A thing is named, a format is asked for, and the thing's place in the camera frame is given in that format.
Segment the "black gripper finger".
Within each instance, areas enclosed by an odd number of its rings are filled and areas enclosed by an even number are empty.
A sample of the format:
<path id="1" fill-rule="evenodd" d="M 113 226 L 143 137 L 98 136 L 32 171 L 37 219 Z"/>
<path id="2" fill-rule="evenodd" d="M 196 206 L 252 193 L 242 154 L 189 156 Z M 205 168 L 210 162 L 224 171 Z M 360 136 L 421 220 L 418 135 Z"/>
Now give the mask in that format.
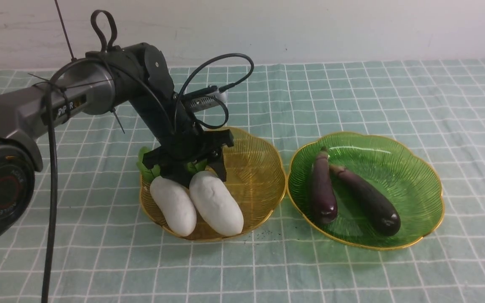
<path id="1" fill-rule="evenodd" d="M 160 176 L 189 189 L 193 176 L 197 173 L 194 166 L 160 166 Z"/>

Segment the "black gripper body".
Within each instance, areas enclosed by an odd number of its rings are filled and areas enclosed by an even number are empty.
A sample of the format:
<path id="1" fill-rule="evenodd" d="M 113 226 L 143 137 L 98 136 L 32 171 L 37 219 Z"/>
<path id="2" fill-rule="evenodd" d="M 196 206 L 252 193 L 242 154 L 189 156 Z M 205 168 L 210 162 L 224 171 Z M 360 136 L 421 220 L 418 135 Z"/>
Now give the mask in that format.
<path id="1" fill-rule="evenodd" d="M 214 150 L 234 146 L 229 129 L 183 132 L 160 140 L 160 146 L 145 153 L 143 164 L 147 169 L 154 166 L 187 166 L 188 163 L 206 161 Z"/>

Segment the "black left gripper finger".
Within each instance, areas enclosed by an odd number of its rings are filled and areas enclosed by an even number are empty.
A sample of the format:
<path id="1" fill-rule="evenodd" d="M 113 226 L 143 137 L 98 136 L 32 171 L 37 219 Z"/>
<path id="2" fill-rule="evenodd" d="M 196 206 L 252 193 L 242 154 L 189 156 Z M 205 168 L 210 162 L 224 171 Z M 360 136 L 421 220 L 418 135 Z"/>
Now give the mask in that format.
<path id="1" fill-rule="evenodd" d="M 216 173 L 221 181 L 225 182 L 227 180 L 227 170 L 225 168 L 224 156 L 221 150 L 214 150 L 208 156 L 207 165 Z"/>

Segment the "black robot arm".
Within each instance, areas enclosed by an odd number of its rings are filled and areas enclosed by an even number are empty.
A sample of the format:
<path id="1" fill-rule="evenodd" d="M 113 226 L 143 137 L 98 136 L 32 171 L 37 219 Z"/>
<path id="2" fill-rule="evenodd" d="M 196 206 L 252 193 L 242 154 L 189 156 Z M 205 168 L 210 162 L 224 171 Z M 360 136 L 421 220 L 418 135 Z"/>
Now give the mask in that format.
<path id="1" fill-rule="evenodd" d="M 147 169 L 159 167 L 161 176 L 188 187 L 187 165 L 206 161 L 227 180 L 223 147 L 233 146 L 233 135 L 219 127 L 204 130 L 195 117 L 223 105 L 214 94 L 226 89 L 177 93 L 163 53 L 140 43 L 88 52 L 53 80 L 0 94 L 0 236 L 32 200 L 35 173 L 43 170 L 37 140 L 79 113 L 102 115 L 127 101 L 160 143 L 143 156 Z"/>

